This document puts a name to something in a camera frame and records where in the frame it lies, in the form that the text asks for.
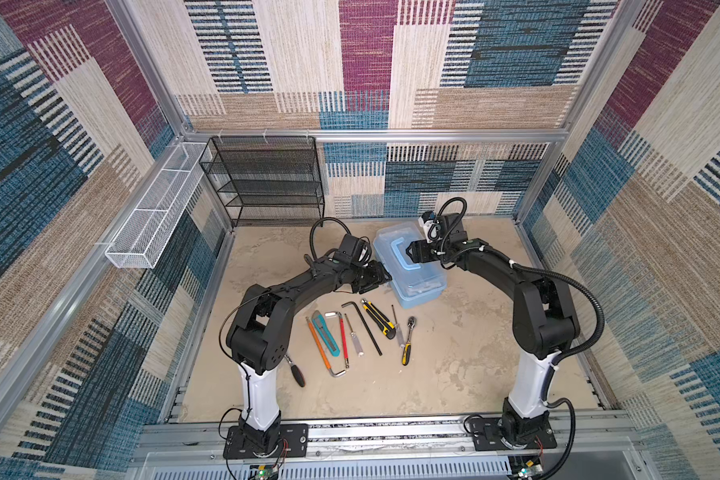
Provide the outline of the yellow handled ratchet wrench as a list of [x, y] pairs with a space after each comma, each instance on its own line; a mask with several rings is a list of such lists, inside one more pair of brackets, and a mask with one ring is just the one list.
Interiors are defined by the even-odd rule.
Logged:
[[408, 332], [405, 339], [405, 344], [403, 346], [403, 353], [402, 353], [402, 359], [401, 363], [403, 366], [408, 366], [411, 359], [411, 352], [412, 352], [412, 336], [413, 331], [416, 327], [417, 319], [414, 316], [411, 316], [407, 321], [407, 327]]

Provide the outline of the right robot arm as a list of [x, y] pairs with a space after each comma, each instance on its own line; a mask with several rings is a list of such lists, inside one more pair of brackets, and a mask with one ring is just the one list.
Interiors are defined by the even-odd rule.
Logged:
[[[524, 266], [482, 239], [470, 239], [463, 226], [467, 202], [454, 197], [447, 206], [460, 203], [457, 213], [444, 208], [424, 212], [419, 218], [424, 238], [406, 248], [415, 263], [438, 262], [479, 276], [505, 293], [513, 302], [512, 334], [522, 350], [515, 384], [502, 407], [501, 432], [510, 448], [522, 448], [548, 424], [549, 390], [562, 360], [590, 349], [602, 336], [605, 318], [597, 298], [580, 282], [558, 272]], [[573, 344], [580, 323], [571, 290], [591, 303], [595, 329], [585, 341]]]

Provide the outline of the light blue plastic toolbox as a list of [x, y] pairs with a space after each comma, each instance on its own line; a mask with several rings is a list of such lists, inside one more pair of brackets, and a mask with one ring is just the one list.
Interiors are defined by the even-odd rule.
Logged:
[[373, 241], [375, 256], [391, 275], [404, 309], [432, 301], [447, 288], [446, 272], [438, 263], [414, 263], [406, 253], [412, 242], [423, 239], [419, 225], [407, 221], [380, 229]]

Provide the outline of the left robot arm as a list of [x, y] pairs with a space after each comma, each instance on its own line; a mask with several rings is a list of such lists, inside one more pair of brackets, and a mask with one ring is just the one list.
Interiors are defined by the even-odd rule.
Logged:
[[[338, 247], [318, 255], [314, 236], [326, 223], [339, 225], [344, 236]], [[226, 336], [219, 339], [242, 380], [238, 431], [247, 445], [263, 453], [283, 443], [276, 369], [286, 356], [296, 314], [345, 285], [353, 294], [364, 294], [392, 280], [383, 264], [372, 258], [371, 242], [353, 235], [337, 218], [322, 217], [311, 226], [309, 247], [306, 271], [280, 284], [254, 284], [246, 290], [240, 305], [227, 316], [231, 326]]]

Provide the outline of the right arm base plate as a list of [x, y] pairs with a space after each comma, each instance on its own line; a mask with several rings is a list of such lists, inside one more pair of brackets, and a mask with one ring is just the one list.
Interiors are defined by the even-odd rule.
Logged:
[[476, 451], [506, 451], [526, 449], [554, 449], [558, 442], [549, 423], [549, 415], [531, 419], [515, 417], [485, 417], [470, 415], [463, 427], [472, 437]]

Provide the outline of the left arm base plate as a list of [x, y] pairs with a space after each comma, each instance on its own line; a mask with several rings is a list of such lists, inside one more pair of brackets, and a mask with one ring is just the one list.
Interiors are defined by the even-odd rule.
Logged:
[[282, 454], [285, 454], [286, 459], [303, 458], [307, 453], [308, 440], [309, 425], [306, 423], [275, 423], [266, 431], [243, 423], [229, 428], [223, 458], [274, 460]]

